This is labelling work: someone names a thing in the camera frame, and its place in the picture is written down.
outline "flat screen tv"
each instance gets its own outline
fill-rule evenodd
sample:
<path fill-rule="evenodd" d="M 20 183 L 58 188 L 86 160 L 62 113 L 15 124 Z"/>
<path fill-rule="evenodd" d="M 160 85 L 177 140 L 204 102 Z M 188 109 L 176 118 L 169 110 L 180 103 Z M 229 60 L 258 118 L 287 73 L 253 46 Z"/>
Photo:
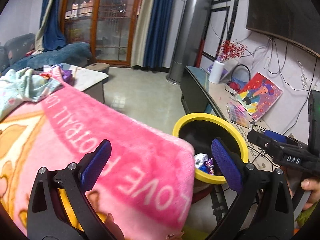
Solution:
<path fill-rule="evenodd" d="M 320 57 L 320 0 L 249 0 L 247 29 Z"/>

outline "stool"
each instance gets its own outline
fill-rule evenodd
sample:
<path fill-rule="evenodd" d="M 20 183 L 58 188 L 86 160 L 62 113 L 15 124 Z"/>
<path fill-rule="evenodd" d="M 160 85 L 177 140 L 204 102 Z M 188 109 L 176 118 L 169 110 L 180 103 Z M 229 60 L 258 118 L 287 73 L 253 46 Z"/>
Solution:
<path fill-rule="evenodd" d="M 90 70 L 94 70 L 94 71 L 103 72 L 103 73 L 106 73 L 107 75 L 109 75 L 110 65 L 106 64 L 106 63 L 93 63 L 85 68 L 90 69 Z"/>

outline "silver column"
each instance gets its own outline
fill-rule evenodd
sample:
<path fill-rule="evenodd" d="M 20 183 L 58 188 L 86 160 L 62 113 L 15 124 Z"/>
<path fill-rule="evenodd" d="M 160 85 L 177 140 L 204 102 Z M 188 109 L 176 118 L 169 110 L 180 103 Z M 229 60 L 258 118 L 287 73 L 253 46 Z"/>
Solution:
<path fill-rule="evenodd" d="M 185 66 L 193 66 L 198 54 L 202 32 L 211 0 L 187 0 L 167 80 L 180 84 Z"/>

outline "pink blanket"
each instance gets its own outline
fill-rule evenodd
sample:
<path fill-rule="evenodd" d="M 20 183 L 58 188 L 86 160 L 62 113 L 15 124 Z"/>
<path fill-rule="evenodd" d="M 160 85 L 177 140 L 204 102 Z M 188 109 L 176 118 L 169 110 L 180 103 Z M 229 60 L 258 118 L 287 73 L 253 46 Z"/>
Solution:
<path fill-rule="evenodd" d="M 87 192 L 101 219 L 111 213 L 126 239 L 160 240 L 179 232 L 193 192 L 191 145 L 64 86 L 0 123 L 0 201 L 14 222 L 26 233 L 28 199 L 40 167 L 63 169 L 106 138 L 110 160 Z M 63 191 L 61 198 L 72 225 L 81 228 Z"/>

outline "white vase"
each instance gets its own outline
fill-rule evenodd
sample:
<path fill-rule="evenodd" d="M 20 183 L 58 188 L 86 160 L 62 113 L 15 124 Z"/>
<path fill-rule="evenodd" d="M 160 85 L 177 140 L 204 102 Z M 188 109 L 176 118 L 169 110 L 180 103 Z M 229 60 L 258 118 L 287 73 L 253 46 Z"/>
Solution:
<path fill-rule="evenodd" d="M 223 69 L 224 64 L 215 60 L 209 76 L 209 81 L 213 84 L 219 84 Z"/>

